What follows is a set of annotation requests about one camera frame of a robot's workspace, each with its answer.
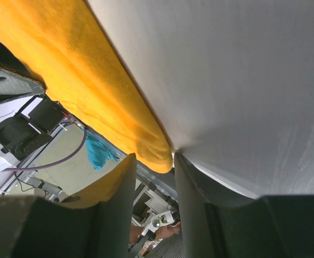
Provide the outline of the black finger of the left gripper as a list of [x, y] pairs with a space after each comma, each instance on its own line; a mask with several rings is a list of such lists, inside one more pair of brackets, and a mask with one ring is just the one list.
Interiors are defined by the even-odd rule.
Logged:
[[0, 42], [0, 105], [15, 99], [42, 95], [45, 91], [44, 82], [34, 78]]

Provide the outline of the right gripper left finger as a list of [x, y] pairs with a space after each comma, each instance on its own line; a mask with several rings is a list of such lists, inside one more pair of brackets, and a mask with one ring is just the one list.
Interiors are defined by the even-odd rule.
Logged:
[[0, 197], [0, 257], [127, 257], [137, 159], [60, 203]]

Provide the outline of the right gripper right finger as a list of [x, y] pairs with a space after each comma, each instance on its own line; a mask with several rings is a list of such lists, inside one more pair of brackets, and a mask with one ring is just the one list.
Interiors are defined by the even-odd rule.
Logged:
[[314, 195], [251, 199], [174, 156], [187, 257], [314, 257]]

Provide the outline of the yellow t shirt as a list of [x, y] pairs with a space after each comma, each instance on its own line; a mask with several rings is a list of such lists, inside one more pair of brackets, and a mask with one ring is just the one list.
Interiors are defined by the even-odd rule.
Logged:
[[167, 139], [85, 1], [0, 1], [0, 42], [50, 99], [157, 173]]

